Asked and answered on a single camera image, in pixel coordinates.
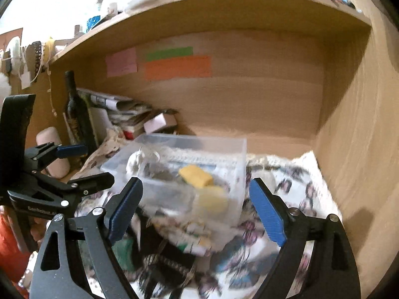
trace yellow sponge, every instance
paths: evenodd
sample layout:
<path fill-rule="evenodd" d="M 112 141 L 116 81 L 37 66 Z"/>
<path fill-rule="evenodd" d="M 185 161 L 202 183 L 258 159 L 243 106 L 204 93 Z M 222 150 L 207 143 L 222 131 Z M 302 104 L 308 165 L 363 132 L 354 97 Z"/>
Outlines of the yellow sponge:
<path fill-rule="evenodd" d="M 202 189 L 208 185 L 213 185 L 212 175 L 201 170 L 196 165 L 187 165 L 179 170 L 180 176 L 188 184 L 191 184 L 194 188 Z"/>
<path fill-rule="evenodd" d="M 196 191 L 193 213 L 200 216 L 220 214 L 227 210 L 228 205 L 226 191 L 222 187 L 210 186 Z"/>

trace plastic bin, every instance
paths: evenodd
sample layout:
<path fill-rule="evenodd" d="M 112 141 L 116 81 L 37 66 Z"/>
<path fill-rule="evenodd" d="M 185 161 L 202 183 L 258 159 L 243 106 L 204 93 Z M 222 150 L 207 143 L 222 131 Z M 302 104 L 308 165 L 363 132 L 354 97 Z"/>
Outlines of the plastic bin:
<path fill-rule="evenodd" d="M 151 134 L 141 135 L 118 154 L 101 166 L 101 170 L 115 176 L 116 184 L 124 184 L 130 176 L 126 175 L 126 165 L 130 155 L 141 147 L 157 152 L 159 163 L 175 168 L 195 164 L 215 177 L 215 181 L 225 181 L 228 192 L 228 205 L 220 213 L 196 211 L 195 215 L 205 221 L 219 221 L 236 225 L 241 215 L 245 196 L 245 158 L 246 139 L 197 137 L 184 135 Z M 228 178 L 223 180 L 219 174 L 224 172 Z M 149 178 L 143 173 L 138 177 L 143 182 L 144 194 L 140 205 L 160 207 L 182 214 L 193 213 L 196 189 L 176 181 Z"/>

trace green sticky note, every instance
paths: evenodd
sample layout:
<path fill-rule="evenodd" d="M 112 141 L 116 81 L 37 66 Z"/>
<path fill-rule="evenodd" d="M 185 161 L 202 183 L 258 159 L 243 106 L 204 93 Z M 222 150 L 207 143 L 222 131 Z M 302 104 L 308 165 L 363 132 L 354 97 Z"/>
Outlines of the green sticky note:
<path fill-rule="evenodd" d="M 163 49 L 161 51 L 148 53 L 146 55 L 146 62 L 158 61 L 160 59 L 171 59 L 172 57 L 191 56 L 193 54 L 192 47 Z"/>

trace wooden wall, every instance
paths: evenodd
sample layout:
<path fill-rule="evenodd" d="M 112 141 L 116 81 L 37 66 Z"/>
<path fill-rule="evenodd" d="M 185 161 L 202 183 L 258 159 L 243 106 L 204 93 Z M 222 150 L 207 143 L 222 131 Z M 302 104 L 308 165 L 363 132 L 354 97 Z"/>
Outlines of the wooden wall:
<path fill-rule="evenodd" d="M 365 298 L 399 251 L 399 32 L 371 0 L 351 1 L 373 29 L 328 46 L 315 152 Z"/>
<path fill-rule="evenodd" d="M 212 77 L 146 81 L 145 54 L 192 46 L 211 57 Z M 91 61 L 89 89 L 141 99 L 180 111 L 185 134 L 248 138 L 248 151 L 300 156 L 317 133 L 324 49 L 294 33 L 193 33 L 138 45 L 138 72 L 106 77 L 104 55 Z"/>

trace bottle on shelf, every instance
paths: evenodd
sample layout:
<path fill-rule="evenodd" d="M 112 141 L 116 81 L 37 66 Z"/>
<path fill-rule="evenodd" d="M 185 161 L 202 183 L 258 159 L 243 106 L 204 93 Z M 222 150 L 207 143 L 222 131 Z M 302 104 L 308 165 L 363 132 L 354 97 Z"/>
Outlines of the bottle on shelf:
<path fill-rule="evenodd" d="M 91 126 L 87 105 L 85 101 L 79 97 L 76 90 L 75 74 L 73 71 L 65 72 L 65 84 L 69 94 L 65 106 L 66 121 L 75 142 L 87 146 L 88 157 L 97 149 L 97 144 Z"/>

